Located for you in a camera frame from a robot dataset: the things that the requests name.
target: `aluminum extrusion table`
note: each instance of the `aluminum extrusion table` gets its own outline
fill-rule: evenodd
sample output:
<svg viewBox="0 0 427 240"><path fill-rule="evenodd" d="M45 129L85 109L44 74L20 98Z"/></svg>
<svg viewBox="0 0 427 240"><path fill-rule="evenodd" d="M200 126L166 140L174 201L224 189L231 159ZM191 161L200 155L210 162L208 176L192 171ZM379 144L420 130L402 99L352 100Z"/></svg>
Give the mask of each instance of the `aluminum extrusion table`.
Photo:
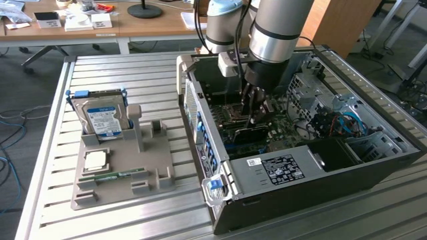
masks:
<svg viewBox="0 0 427 240"><path fill-rule="evenodd" d="M427 235L427 158L395 172L371 190L336 199L222 236L212 235L176 94L176 57L190 52L83 56L61 69L16 239L419 239ZM331 52L338 67L412 134L426 129L395 109L366 79ZM327 77L338 92L346 92ZM163 119L176 190L83 210L71 209L81 125L64 92L125 87L140 104L140 124Z"/></svg>

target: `white label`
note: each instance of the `white label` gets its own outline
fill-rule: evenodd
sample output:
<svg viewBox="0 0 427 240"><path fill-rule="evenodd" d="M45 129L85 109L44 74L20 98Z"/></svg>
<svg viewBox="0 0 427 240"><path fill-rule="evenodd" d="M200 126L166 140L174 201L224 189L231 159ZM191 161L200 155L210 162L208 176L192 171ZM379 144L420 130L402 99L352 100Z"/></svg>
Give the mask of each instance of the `white label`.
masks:
<svg viewBox="0 0 427 240"><path fill-rule="evenodd" d="M127 177L127 176L131 176L131 172L119 172L119 176L120 177Z"/></svg>
<svg viewBox="0 0 427 240"><path fill-rule="evenodd" d="M20 24L7 24L5 27L8 29L20 29L20 28L24 28L24 27L29 27L29 23L25 22L25 23L20 23Z"/></svg>
<svg viewBox="0 0 427 240"><path fill-rule="evenodd" d="M113 36L116 36L115 33L99 33L99 34L96 34L96 37L113 37Z"/></svg>
<svg viewBox="0 0 427 240"><path fill-rule="evenodd" d="M59 19L56 20L37 20L39 27L41 29L45 28L59 28L61 26L61 22Z"/></svg>
<svg viewBox="0 0 427 240"><path fill-rule="evenodd" d="M115 114L113 106L87 110L95 133L101 137L115 137L121 133L120 121L115 118Z"/></svg>
<svg viewBox="0 0 427 240"><path fill-rule="evenodd" d="M95 181L97 181L97 182L105 182L105 181L116 180L116 179L117 179L117 176L107 176L107 177L103 177L103 178L96 179Z"/></svg>
<svg viewBox="0 0 427 240"><path fill-rule="evenodd" d="M246 160L246 161L247 161L247 165L248 165L250 167L262 164L262 159L260 159L259 157L258 157L258 158L254 158L254 159L248 159L248 160Z"/></svg>

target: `paper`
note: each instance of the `paper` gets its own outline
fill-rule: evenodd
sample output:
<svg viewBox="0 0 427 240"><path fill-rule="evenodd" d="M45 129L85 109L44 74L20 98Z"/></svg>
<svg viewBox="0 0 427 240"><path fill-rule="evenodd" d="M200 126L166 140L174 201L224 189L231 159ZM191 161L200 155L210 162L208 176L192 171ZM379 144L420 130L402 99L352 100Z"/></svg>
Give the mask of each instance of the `paper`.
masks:
<svg viewBox="0 0 427 240"><path fill-rule="evenodd" d="M195 30L195 14L192 12L182 12L180 13L182 20L184 21L186 27L190 30ZM207 29L208 24L200 23L202 29Z"/></svg>
<svg viewBox="0 0 427 240"><path fill-rule="evenodd" d="M29 27L29 23L20 23L20 24L7 24L5 25L7 29L20 29L20 28L25 28Z"/></svg>

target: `gray floor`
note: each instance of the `gray floor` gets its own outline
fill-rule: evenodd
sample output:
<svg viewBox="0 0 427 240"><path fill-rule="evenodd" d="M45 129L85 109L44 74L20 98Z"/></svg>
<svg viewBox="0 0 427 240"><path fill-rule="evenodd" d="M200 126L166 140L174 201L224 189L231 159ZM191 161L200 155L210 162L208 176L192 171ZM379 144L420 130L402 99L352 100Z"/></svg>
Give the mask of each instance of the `gray floor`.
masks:
<svg viewBox="0 0 427 240"><path fill-rule="evenodd" d="M367 26L367 33L372 34L378 28L384 15L374 18ZM387 55L382 60L386 64L392 63L402 67L406 71L412 71L407 68L407 64L416 55L427 42L427 36L412 29L404 31L403 36L396 42L392 50L395 56ZM187 51L198 47L198 40L182 41L160 41L152 52L167 51ZM143 45L135 45L141 49L140 52L148 51L153 42L147 42ZM91 56L103 54L119 54L119 46L113 43L100 44L101 51L92 49L91 45L65 46L64 49L71 55ZM32 52L37 51L39 47L29 47ZM35 75L23 73L20 63L28 58L28 54L19 52L17 48L11 48L8 54L0 58L0 112L5 110L23 110L39 105L52 103L53 94L60 76L63 56L59 52L49 52L40 60L37 60L31 67L35 69ZM347 61L362 72L368 73L380 67L379 64L366 60L360 55L352 54L348 56ZM390 79L396 76L388 75L388 70L375 72L368 76L370 79ZM427 70L424 69L422 79L427 78ZM19 123L21 119L8 121ZM32 171L36 163L43 133L45 129L47 119L29 120L27 123L27 135L24 139L7 149L11 160L15 163L17 174L21 180L24 189L28 188ZM16 128L0 124L0 140L3 140ZM4 171L0 173L0 179L4 179ZM7 181L5 185L0 187L0 208L4 208L13 202L16 197L16 183L13 178ZM24 205L25 190L19 204L13 206L19 209ZM0 215L0 240L13 239L16 227L19 224L21 212L11 212Z"/></svg>

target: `power supply label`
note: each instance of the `power supply label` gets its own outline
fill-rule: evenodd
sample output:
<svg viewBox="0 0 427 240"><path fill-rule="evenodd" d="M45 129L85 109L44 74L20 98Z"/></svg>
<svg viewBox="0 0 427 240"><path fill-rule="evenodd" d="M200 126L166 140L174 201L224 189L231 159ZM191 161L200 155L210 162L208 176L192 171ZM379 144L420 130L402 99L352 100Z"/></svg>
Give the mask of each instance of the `power supply label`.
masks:
<svg viewBox="0 0 427 240"><path fill-rule="evenodd" d="M101 137L113 137L121 133L120 121L115 118L115 114L113 106L87 110L95 133Z"/></svg>
<svg viewBox="0 0 427 240"><path fill-rule="evenodd" d="M274 185L303 179L303 171L296 164L292 155L278 156L262 161L271 183Z"/></svg>

